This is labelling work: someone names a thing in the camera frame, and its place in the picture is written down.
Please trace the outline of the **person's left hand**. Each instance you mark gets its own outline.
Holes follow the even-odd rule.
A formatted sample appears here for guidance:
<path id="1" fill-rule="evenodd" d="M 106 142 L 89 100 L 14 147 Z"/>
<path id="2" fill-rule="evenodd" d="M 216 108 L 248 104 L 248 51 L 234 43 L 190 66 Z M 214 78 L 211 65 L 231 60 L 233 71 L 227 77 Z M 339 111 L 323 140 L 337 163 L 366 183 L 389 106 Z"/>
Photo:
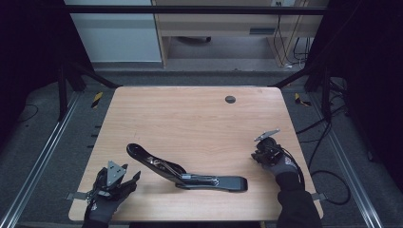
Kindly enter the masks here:
<path id="1" fill-rule="evenodd" d="M 96 194 L 86 208 L 84 221 L 88 219 L 98 220 L 109 225 L 114 213 L 124 200 L 125 198 L 108 199 L 105 196 Z"/>

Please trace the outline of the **black curtain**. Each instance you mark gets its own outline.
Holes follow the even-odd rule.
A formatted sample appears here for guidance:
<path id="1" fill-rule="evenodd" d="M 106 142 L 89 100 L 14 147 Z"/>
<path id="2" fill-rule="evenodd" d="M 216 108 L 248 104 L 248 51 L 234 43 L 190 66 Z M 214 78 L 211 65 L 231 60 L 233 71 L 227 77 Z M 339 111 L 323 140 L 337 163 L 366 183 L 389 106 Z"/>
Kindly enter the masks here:
<path id="1" fill-rule="evenodd" d="M 56 81 L 55 49 L 40 26 L 51 33 L 69 61 L 93 69 L 70 14 L 39 9 L 64 4 L 65 0 L 0 0 L 0 147 L 31 91 Z"/>
<path id="2" fill-rule="evenodd" d="M 403 193 L 403 0 L 329 0 L 309 61 L 347 81 L 364 142 Z"/>

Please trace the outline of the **metal floor rail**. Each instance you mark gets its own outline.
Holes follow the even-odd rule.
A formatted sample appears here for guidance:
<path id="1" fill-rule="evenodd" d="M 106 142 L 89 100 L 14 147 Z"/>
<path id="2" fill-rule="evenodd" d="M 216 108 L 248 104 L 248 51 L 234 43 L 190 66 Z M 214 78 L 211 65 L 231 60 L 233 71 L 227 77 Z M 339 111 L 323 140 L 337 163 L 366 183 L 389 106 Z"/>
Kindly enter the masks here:
<path id="1" fill-rule="evenodd" d="M 46 144 L 39 154 L 39 157 L 35 161 L 33 167 L 30 169 L 30 172 L 20 191 L 18 192 L 9 209 L 6 211 L 5 215 L 0 220 L 0 228 L 14 228 L 17 224 L 19 218 L 26 208 L 26 205 L 29 202 L 30 197 L 32 196 L 33 191 L 36 188 L 37 183 L 41 179 L 51 156 L 53 155 L 56 146 L 61 140 L 81 97 L 81 92 L 72 93 L 67 105 L 67 112 L 65 116 L 54 126 Z"/>
<path id="2" fill-rule="evenodd" d="M 337 96 L 331 97 L 329 102 L 326 102 L 330 106 L 330 123 L 328 126 L 325 124 L 325 135 L 327 136 L 330 146 L 334 152 L 335 161 L 343 174 L 346 184 L 349 186 L 351 196 L 354 198 L 357 208 L 359 209 L 361 216 L 363 217 L 367 228 L 383 228 L 383 224 L 378 216 L 378 213 L 374 209 L 374 206 L 365 190 L 358 174 L 356 173 L 353 164 L 349 161 L 347 150 L 341 144 L 341 141 L 334 131 L 336 125 L 335 118 L 337 116 L 336 109 L 340 111 L 346 109 L 345 104 Z"/>

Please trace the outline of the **black frame stand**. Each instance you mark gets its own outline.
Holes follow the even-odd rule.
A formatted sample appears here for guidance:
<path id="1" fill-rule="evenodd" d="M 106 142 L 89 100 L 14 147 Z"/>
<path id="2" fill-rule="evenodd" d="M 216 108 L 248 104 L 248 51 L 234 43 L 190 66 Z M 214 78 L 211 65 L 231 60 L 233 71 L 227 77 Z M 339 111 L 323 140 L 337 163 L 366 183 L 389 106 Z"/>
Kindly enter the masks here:
<path id="1" fill-rule="evenodd" d="M 312 92 L 315 91 L 318 86 L 321 86 L 320 110 L 325 121 L 329 123 L 332 119 L 330 105 L 331 72 L 325 64 L 311 64 L 309 66 L 305 66 L 300 71 L 292 74 L 284 80 L 279 81 L 278 83 L 270 85 L 270 87 L 283 88 L 302 76 L 308 77 L 304 85 L 306 91 Z"/>
<path id="2" fill-rule="evenodd" d="M 83 75 L 90 77 L 108 88 L 120 87 L 120 85 L 98 75 L 93 69 L 84 67 L 78 63 L 64 62 L 60 64 L 57 70 L 57 83 L 59 89 L 58 121 L 62 121 L 67 115 L 67 83 L 71 85 L 74 91 L 84 91 L 86 83 L 82 78 Z"/>

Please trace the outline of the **light wooden desk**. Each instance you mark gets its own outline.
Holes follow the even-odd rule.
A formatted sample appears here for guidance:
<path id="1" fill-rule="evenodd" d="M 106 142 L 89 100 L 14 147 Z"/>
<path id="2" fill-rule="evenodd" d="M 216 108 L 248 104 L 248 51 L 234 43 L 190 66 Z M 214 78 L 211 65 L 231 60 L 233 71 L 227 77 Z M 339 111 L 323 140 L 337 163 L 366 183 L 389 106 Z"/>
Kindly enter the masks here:
<path id="1" fill-rule="evenodd" d="M 151 0 L 154 7 L 229 6 L 257 8 L 325 8 L 330 0 Z M 317 34 L 320 15 L 278 14 L 157 14 L 158 33 L 162 37 L 257 36 L 271 45 L 277 64 L 292 64 L 291 50 L 297 38 Z"/>

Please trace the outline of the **yellow black tape strip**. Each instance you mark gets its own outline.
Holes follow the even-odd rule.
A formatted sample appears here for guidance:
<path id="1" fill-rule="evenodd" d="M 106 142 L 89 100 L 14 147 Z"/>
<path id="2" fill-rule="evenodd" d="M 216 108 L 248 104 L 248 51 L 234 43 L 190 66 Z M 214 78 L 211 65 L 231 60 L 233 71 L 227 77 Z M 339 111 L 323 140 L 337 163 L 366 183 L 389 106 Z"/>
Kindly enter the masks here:
<path id="1" fill-rule="evenodd" d="M 100 102 L 103 94 L 104 94 L 104 92 L 102 92 L 102 91 L 99 91 L 96 93 L 96 95 L 94 96 L 93 102 L 91 104 L 91 108 L 96 108 L 98 106 L 98 103 Z"/>
<path id="2" fill-rule="evenodd" d="M 302 101 L 298 93 L 295 93 L 295 103 L 298 105 L 304 105 L 304 106 L 312 105 L 310 102 Z"/>

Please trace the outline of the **black horizontal frame bar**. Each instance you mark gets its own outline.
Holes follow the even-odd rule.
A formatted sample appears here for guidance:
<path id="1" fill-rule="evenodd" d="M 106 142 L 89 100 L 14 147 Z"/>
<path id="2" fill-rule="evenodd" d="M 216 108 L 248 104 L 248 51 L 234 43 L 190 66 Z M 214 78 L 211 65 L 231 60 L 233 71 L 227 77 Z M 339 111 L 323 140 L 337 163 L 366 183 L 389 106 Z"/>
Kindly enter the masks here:
<path id="1" fill-rule="evenodd" d="M 67 5 L 70 13 L 153 13 L 153 14 L 251 14 L 251 15 L 325 15 L 328 8 L 236 7 L 236 6 L 84 6 Z"/>

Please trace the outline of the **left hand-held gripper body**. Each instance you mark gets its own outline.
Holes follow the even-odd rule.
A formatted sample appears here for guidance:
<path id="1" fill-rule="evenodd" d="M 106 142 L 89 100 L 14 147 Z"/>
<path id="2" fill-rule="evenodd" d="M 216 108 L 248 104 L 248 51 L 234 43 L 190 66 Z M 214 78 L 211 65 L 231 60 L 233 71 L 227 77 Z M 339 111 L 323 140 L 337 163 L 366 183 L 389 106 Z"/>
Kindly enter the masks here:
<path id="1" fill-rule="evenodd" d="M 122 182 L 125 173 L 126 170 L 119 164 L 109 161 L 107 167 L 103 167 L 97 174 L 91 190 L 91 198 L 93 199 L 96 194 L 105 196 L 109 200 L 127 198 L 134 188 L 126 187 L 125 182 Z"/>

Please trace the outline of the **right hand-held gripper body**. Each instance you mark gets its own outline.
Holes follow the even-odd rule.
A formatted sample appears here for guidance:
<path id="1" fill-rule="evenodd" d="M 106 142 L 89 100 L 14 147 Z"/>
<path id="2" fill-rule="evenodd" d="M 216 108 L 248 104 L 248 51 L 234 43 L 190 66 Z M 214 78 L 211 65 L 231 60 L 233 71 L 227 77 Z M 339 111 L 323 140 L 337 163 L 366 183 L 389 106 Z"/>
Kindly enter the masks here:
<path id="1" fill-rule="evenodd" d="M 273 135 L 279 133 L 279 129 L 265 131 L 255 138 L 257 142 L 256 150 L 254 153 L 261 155 L 260 164 L 274 166 L 276 165 L 283 155 L 281 146 L 273 138 Z"/>

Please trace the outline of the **white cabinet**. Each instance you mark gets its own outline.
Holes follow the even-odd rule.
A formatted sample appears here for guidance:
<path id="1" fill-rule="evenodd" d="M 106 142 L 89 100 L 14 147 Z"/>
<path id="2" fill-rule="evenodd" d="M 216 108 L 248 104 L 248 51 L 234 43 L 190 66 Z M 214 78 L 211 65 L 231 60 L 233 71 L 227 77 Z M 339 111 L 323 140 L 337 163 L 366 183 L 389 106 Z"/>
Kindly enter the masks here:
<path id="1" fill-rule="evenodd" d="M 160 63 L 153 14 L 71 13 L 92 63 Z"/>

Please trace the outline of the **person's right hand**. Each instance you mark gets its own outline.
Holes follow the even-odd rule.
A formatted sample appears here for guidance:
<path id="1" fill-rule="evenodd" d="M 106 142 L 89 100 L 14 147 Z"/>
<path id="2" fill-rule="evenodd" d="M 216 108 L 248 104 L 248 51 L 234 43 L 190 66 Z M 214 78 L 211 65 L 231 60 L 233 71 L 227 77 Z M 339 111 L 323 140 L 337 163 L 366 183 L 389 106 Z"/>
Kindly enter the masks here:
<path id="1" fill-rule="evenodd" d="M 263 164 L 264 170 L 274 175 L 281 191 L 301 190 L 302 185 L 299 181 L 296 165 L 286 156 L 282 156 L 277 164 Z"/>

